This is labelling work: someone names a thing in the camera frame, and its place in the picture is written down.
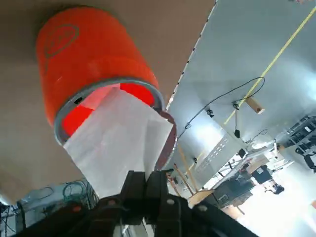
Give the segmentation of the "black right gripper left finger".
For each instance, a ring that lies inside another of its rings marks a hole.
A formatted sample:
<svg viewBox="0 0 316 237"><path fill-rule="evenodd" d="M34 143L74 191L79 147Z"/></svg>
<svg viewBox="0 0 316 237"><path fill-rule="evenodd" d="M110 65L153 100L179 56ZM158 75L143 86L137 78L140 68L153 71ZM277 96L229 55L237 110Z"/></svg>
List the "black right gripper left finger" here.
<svg viewBox="0 0 316 237"><path fill-rule="evenodd" d="M145 174L129 171L119 194L100 199L92 209L72 201L16 236L113 237L125 225L141 224L144 192Z"/></svg>

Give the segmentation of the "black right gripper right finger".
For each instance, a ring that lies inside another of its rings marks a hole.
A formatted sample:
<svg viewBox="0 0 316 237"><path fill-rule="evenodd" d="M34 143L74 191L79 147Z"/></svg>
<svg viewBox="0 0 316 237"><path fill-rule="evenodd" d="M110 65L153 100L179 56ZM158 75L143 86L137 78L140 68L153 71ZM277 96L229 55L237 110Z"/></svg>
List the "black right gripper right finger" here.
<svg viewBox="0 0 316 237"><path fill-rule="evenodd" d="M222 210L202 201L192 208L183 197L171 195L163 171L146 183L145 220L156 237L255 237L255 233Z"/></svg>

